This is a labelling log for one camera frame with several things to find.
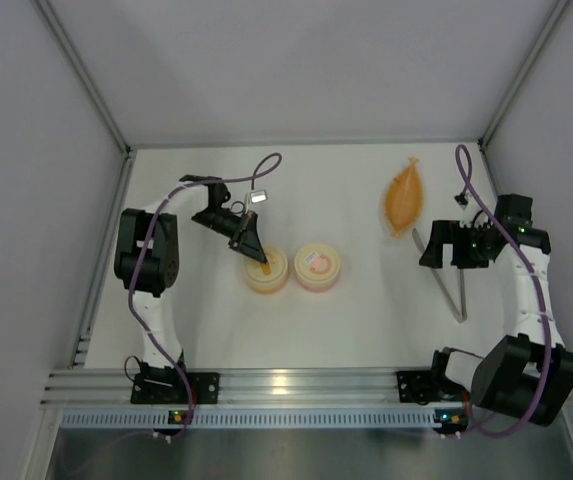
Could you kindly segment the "cream lid orange handle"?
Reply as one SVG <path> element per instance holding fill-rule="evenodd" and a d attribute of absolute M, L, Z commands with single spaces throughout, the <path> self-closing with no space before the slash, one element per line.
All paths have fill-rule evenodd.
<path fill-rule="evenodd" d="M 243 273 L 245 280 L 255 279 L 259 282 L 269 282 L 288 277 L 289 264 L 286 253 L 279 247 L 267 246 L 264 248 L 268 262 L 259 262 L 245 258 Z"/>

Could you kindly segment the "cream lid pink handle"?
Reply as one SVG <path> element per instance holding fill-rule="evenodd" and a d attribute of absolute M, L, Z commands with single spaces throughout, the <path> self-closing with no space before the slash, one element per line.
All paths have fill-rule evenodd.
<path fill-rule="evenodd" d="M 294 258 L 297 276 L 320 281 L 339 277 L 341 258 L 337 250 L 326 243 L 310 243 L 302 246 Z"/>

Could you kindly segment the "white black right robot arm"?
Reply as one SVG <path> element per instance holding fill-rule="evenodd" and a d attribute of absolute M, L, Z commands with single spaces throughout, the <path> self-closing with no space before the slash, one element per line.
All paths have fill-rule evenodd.
<path fill-rule="evenodd" d="M 431 372 L 447 386 L 463 388 L 473 405 L 531 423 L 549 425 L 573 390 L 573 352 L 566 349 L 551 309 L 546 231 L 532 225 L 532 199 L 499 196 L 492 218 L 481 225 L 435 220 L 420 257 L 423 267 L 496 268 L 504 336 L 484 357 L 446 347 L 435 352 Z"/>

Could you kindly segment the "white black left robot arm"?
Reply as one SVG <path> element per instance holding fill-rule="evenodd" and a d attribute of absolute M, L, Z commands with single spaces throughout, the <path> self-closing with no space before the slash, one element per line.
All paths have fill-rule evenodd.
<path fill-rule="evenodd" d="M 180 225 L 203 226 L 228 241 L 228 248 L 271 267 L 257 231 L 254 206 L 267 199 L 251 189 L 236 213 L 225 180 L 185 175 L 169 194 L 144 209 L 125 209 L 119 219 L 114 257 L 115 276 L 128 291 L 128 308 L 143 331 L 145 352 L 141 376 L 152 385 L 187 383 L 183 348 L 175 333 L 166 299 L 180 272 Z"/>

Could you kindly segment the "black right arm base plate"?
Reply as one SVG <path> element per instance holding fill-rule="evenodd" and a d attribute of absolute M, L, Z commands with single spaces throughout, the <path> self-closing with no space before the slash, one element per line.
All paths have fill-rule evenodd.
<path fill-rule="evenodd" d="M 395 373 L 401 403 L 462 402 L 464 387 L 432 370 L 400 370 Z"/>

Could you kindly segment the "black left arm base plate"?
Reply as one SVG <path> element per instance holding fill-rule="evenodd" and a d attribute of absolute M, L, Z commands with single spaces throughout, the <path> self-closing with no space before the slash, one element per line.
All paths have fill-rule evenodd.
<path fill-rule="evenodd" d="M 188 371 L 185 373 L 197 405 L 218 403 L 220 374 L 217 372 Z M 131 390 L 130 403 L 135 405 L 188 404 L 187 388 L 175 370 L 161 373 L 137 373 Z"/>

